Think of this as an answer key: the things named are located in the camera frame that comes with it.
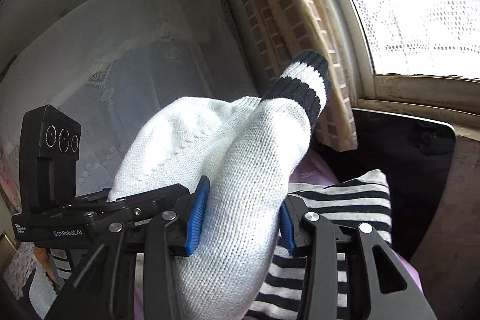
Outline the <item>person's left hand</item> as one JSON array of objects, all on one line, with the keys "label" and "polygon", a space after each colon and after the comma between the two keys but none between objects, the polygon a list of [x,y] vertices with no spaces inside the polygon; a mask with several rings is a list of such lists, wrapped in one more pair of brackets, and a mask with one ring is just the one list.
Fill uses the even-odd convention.
[{"label": "person's left hand", "polygon": [[49,279],[54,283],[57,284],[57,280],[55,278],[54,271],[52,270],[50,266],[50,259],[49,259],[49,253],[47,249],[40,248],[37,246],[33,247],[33,253],[37,259],[37,261],[41,264],[43,267],[44,271],[46,271]]}]

